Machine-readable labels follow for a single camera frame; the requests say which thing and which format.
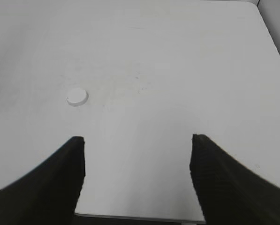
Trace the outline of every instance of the floor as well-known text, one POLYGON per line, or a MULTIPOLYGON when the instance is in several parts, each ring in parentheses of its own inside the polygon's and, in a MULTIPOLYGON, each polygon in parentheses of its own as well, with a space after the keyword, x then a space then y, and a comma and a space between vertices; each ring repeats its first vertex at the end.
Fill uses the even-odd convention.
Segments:
POLYGON ((71 225, 181 225, 180 223, 74 216, 71 225))

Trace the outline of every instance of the white round object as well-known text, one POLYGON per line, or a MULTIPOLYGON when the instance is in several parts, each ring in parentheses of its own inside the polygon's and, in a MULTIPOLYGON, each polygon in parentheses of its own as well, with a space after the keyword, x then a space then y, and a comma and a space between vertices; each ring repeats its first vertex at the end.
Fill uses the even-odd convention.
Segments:
POLYGON ((88 100, 88 93, 82 88, 74 88, 67 94, 67 102, 71 106, 81 106, 88 100))

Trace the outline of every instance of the white table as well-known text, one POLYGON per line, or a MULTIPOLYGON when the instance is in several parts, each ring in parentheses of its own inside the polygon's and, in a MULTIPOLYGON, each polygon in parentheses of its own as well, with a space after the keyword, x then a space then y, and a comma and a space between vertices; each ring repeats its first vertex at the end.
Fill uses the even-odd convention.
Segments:
POLYGON ((255 5, 0 0, 0 188, 81 135, 76 213, 203 221, 194 133, 280 186, 280 56, 255 5))

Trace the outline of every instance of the small mark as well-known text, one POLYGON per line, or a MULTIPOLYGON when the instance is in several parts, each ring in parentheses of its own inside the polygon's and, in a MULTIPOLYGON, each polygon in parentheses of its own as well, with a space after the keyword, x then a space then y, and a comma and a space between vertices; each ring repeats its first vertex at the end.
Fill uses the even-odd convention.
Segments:
POLYGON ((136 29, 136 30, 143 30, 143 29, 145 29, 144 27, 130 27, 130 28, 136 29))
POLYGON ((83 69, 83 67, 75 67, 75 71, 81 71, 83 69))

